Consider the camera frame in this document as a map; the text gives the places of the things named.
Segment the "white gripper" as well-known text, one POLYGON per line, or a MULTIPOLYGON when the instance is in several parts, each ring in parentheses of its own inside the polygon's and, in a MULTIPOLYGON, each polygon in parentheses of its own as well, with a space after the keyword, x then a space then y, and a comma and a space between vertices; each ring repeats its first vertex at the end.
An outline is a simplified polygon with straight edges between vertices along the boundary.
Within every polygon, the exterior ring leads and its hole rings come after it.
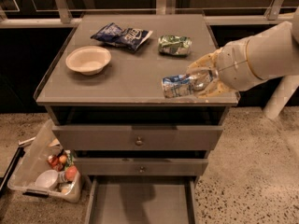
POLYGON ((220 79, 193 84, 193 95, 197 98, 216 97, 228 92, 247 91, 264 83, 257 77, 249 63, 247 48, 250 37, 227 43, 220 49, 208 53, 191 63, 186 70, 188 75, 201 71, 218 71, 220 79))

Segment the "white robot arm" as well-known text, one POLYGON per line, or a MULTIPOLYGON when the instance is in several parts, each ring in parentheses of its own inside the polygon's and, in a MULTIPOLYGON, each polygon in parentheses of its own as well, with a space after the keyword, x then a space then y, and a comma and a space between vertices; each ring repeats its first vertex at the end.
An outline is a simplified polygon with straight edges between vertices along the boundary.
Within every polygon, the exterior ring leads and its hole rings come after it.
POLYGON ((196 97, 247 91, 277 77, 299 74, 299 13, 257 35, 231 41, 191 63, 186 73, 214 70, 217 77, 196 97))

